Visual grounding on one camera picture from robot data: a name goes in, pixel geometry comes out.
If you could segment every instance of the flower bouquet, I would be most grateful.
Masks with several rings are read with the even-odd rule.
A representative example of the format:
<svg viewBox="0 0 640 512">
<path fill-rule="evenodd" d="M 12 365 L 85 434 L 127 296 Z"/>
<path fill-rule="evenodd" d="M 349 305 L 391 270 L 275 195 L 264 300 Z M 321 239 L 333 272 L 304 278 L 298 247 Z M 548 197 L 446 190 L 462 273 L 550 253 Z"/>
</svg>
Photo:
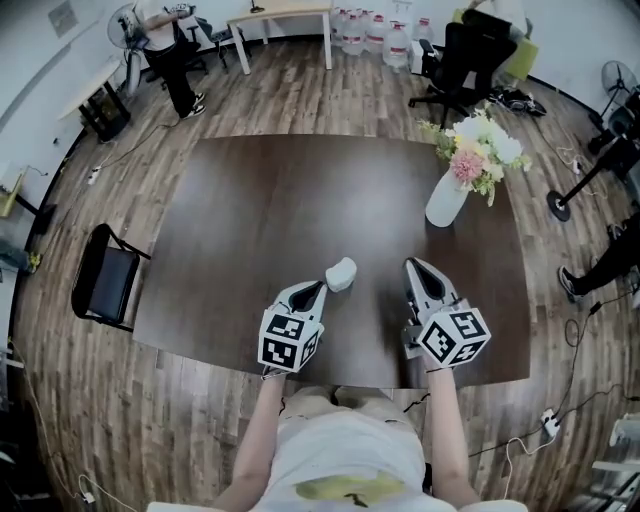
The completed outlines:
<svg viewBox="0 0 640 512">
<path fill-rule="evenodd" d="M 438 183 L 427 205 L 427 218 L 436 226 L 448 226 L 462 208 L 470 191 L 487 196 L 491 206 L 495 185 L 508 169 L 528 171 L 531 160 L 522 145 L 509 137 L 484 109 L 455 123 L 452 129 L 420 121 L 421 128 L 435 139 L 436 153 L 449 162 L 449 171 Z"/>
</svg>

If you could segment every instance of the white shirt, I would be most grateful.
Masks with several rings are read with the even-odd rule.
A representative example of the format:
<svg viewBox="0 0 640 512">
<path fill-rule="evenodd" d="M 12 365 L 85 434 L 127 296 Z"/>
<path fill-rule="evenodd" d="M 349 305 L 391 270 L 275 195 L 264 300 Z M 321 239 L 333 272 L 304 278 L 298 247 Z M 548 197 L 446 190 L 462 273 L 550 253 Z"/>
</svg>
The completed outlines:
<svg viewBox="0 0 640 512">
<path fill-rule="evenodd" d="M 527 33 L 527 16 L 522 0 L 486 0 L 477 7 L 477 10 L 508 21 L 519 28 L 523 34 Z"/>
<path fill-rule="evenodd" d="M 138 0 L 133 9 L 141 23 L 159 14 L 167 14 L 162 0 Z M 145 35 L 149 38 L 149 44 L 147 44 L 145 50 L 155 52 L 166 50 L 176 42 L 173 34 L 173 24 L 171 23 L 167 23 L 155 30 L 148 30 Z"/>
<path fill-rule="evenodd" d="M 455 512 L 449 503 L 422 492 L 424 473 L 422 445 L 415 433 L 353 411 L 292 418 L 278 429 L 271 478 L 252 512 Z M 147 508 L 191 510 L 159 503 Z M 527 512 L 524 505 L 509 500 L 461 510 Z"/>
</svg>

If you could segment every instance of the standing fan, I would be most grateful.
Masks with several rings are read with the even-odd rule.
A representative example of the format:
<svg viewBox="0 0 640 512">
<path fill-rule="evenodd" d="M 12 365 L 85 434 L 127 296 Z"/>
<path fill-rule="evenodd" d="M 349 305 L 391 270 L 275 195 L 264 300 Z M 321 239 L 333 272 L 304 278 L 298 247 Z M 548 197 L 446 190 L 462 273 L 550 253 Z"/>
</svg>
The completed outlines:
<svg viewBox="0 0 640 512">
<path fill-rule="evenodd" d="M 140 69 L 142 67 L 140 54 L 142 48 L 149 42 L 133 11 L 133 4 L 123 5 L 113 13 L 107 24 L 107 37 L 114 46 L 125 51 L 127 94 L 133 96 L 140 84 Z"/>
<path fill-rule="evenodd" d="M 609 110 L 612 103 L 616 103 L 619 107 L 623 107 L 627 98 L 638 85 L 638 79 L 626 64 L 617 60 L 610 60 L 602 66 L 602 87 L 609 96 L 609 103 L 602 111 L 602 114 L 591 114 L 589 117 L 593 123 L 602 127 L 602 118 Z"/>
</svg>

